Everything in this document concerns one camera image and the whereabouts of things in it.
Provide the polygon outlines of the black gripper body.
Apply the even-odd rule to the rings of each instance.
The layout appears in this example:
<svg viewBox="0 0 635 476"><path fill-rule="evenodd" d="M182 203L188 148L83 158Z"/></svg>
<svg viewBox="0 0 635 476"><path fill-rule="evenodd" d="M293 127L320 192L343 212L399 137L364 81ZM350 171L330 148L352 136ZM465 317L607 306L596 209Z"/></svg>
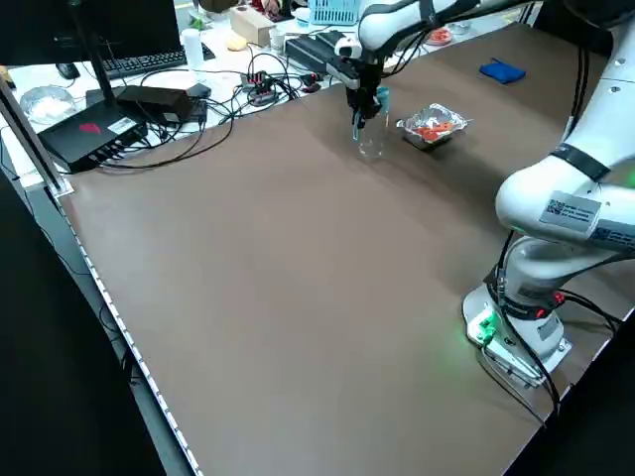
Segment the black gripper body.
<svg viewBox="0 0 635 476"><path fill-rule="evenodd" d="M325 63L326 72L347 89L374 90L381 81L383 67L360 59L333 56Z"/></svg>

